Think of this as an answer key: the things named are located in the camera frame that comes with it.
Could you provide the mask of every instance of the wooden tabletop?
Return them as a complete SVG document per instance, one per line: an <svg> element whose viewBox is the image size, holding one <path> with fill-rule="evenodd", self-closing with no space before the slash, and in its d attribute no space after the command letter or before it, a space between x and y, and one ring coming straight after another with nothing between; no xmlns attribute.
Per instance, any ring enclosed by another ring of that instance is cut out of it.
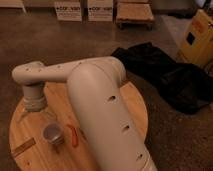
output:
<svg viewBox="0 0 213 171"><path fill-rule="evenodd" d="M122 86L120 92L141 137L145 140L148 118L143 98L131 82ZM87 141L80 131L79 123L68 101L65 84L46 83L45 95L48 101L46 111L30 113L19 121L24 110L23 100L21 100L13 114L9 135L11 152L14 152L17 147L20 148L20 145L29 139L34 138L35 140L35 145L31 141L32 146L27 150L16 156L13 155L19 168L23 171L100 170ZM65 142L57 148L47 143L42 137L44 127L55 121L60 123L65 139ZM79 145L76 148L72 146L72 135L70 129L66 126L67 124L76 128L79 140Z"/></svg>

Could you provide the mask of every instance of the white wall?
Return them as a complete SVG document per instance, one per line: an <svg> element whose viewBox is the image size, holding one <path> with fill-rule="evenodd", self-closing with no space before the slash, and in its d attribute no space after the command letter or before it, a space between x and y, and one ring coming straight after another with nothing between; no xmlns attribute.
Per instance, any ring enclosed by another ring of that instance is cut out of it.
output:
<svg viewBox="0 0 213 171"><path fill-rule="evenodd" d="M188 9L195 0L149 0L153 9ZM23 0L26 7L53 7L54 0Z"/></svg>

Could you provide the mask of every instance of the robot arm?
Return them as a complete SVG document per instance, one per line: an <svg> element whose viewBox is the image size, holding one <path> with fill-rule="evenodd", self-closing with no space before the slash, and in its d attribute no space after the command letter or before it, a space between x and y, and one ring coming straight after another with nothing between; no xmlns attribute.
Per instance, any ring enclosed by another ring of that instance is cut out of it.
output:
<svg viewBox="0 0 213 171"><path fill-rule="evenodd" d="M120 95L126 76L118 59L93 58L49 67L33 62L16 67L13 78L23 86L28 111L46 107L45 81L67 82L74 113L102 170L156 170Z"/></svg>

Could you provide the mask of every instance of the orange object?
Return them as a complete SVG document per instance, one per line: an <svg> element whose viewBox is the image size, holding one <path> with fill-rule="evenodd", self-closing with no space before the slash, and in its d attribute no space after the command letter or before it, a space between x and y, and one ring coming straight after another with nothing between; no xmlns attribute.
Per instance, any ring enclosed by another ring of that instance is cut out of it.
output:
<svg viewBox="0 0 213 171"><path fill-rule="evenodd" d="M77 147L78 146L78 135L77 135L76 129L71 124L67 124L67 127L69 127L72 131L72 146Z"/></svg>

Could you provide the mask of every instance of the black cloth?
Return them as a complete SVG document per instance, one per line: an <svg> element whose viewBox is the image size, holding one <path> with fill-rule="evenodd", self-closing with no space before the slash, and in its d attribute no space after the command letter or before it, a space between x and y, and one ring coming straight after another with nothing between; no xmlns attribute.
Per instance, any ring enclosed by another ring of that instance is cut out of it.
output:
<svg viewBox="0 0 213 171"><path fill-rule="evenodd" d="M194 114L213 101L213 78L193 64L176 63L151 43L116 49L127 70L154 85L176 110Z"/></svg>

